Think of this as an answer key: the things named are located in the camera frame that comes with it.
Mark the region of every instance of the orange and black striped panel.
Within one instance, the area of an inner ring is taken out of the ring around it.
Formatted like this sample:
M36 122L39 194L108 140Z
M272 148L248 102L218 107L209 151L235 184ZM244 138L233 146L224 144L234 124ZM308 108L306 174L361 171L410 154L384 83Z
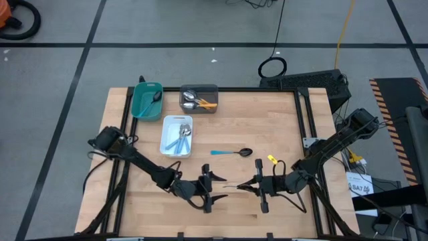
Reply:
M427 96L427 94L425 93L425 91L423 90L423 87L422 87L422 84L421 84L421 81L419 81L418 79L416 79L416 78L413 78L415 81L416 81L416 84L419 86L419 89L421 90L421 93L422 93L422 95L423 95L423 98L425 98L425 101L426 102L428 102L428 96Z
M409 185L417 185L417 180L415 177L415 174L413 173L413 169L410 165L410 162L407 158L406 152L404 150L404 146L401 143L400 136L397 133L397 130L394 127L394 123L392 122L391 115L389 114L387 104L385 103L385 100L382 97L381 90L378 87L378 84L376 80L371 79L370 85L373 90L374 97L376 98L377 105L379 106L379 109L381 110L382 117L386 121L387 130L389 133L389 136L391 140L393 141L393 145L395 148L395 151L397 152L398 158L400 160L401 167L403 168L404 174L406 175L407 181L409 182Z

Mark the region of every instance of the utensil handle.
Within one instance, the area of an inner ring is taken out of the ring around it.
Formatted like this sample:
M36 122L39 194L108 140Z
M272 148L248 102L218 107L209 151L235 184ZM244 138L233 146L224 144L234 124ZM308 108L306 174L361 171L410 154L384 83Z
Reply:
M211 151L212 155L233 154L233 151Z
M198 104L210 104L210 102L200 98Z
M181 151L183 150L183 144L184 144L184 137L181 137L180 142L179 142L179 150L177 152L177 154L181 154Z
M199 107L217 107L217 104L200 104Z
M143 117L146 114L146 111L148 110L148 108L153 104L153 102L151 102L146 108L144 108L144 110L142 110L142 112L138 115L138 117Z
M167 147L165 147L165 149L168 151L169 149L171 149L172 147L174 147L174 145L178 144L179 140L180 140L180 138L178 138L177 140L175 140L171 144L167 145Z
M185 142L185 146L186 146L186 151L187 153L190 153L190 146L189 146L189 141L187 140L186 137L184 137L184 142Z
M180 148L180 143L181 143L181 138L179 138L179 142L177 143L177 145L175 146L175 150L174 150L174 154L178 155L179 153L179 148Z

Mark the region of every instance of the light blue utensil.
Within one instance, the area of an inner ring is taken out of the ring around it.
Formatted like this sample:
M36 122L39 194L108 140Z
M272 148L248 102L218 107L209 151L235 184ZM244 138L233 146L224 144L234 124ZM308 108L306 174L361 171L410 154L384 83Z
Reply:
M250 148L242 148L240 151L211 151L212 155L233 154L233 153L237 153L241 157L248 157L253 153L253 150L251 150Z
M162 99L162 92L158 91L153 95L153 100L152 102L146 107L144 108L144 110L142 110L142 112L138 115L138 117L143 117L146 114L146 111L148 110L148 108L150 106L152 106L153 103L158 102Z
M187 153L190 152L189 142L187 140L187 136L191 134L191 129L188 124L180 126L180 137L173 141L171 144L165 147L166 150L169 150L175 146L174 154L178 155L183 150L183 144L186 146Z
M211 151L212 155L233 154L233 151Z
M173 148L176 144L178 144L179 141L180 141L180 138L175 140L173 143L167 145L167 147L165 147L165 149L168 151L169 149Z
M189 146L189 141L187 140L186 137L184 138L184 143L185 143L185 146L186 146L186 151L187 151L187 153L189 153L190 152L190 146Z

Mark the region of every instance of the gray floor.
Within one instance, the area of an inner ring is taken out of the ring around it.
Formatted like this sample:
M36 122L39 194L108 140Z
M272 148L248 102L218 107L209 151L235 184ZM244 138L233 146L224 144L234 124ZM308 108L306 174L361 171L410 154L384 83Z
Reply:
M43 17L40 32L22 43L77 43L81 48L0 47L0 239L14 240L54 134L100 0L32 0ZM279 42L336 43L350 1L287 0ZM428 4L394 0L414 43L428 43ZM281 1L270 8L223 0L107 0L94 43L270 42ZM31 21L24 10L18 17ZM358 0L344 43L405 44L386 0ZM333 69L334 48L278 48L287 74ZM417 50L428 64L428 50ZM91 48L26 238L71 235L90 162L86 141L97 132L110 87L135 85L142 74L164 86L214 83L257 86L257 68L271 48ZM267 66L266 75L278 71ZM422 80L407 48L342 49L348 76L348 113L364 107L380 116L370 78ZM381 179L405 177L385 129L352 146Z

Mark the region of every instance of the white container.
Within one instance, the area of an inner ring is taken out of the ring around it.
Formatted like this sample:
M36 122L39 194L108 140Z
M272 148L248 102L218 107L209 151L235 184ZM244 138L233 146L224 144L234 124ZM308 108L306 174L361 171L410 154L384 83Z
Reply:
M191 134L187 136L187 142L189 143L189 152L187 152L185 145L181 149L179 154L174 154L175 147L167 150L167 146L173 143L180 137L180 126L183 124L190 125L192 130ZM192 135L193 135L193 119L190 116L174 116L169 115L163 119L162 127L162 139L160 140L160 152L168 157L189 157L192 150Z

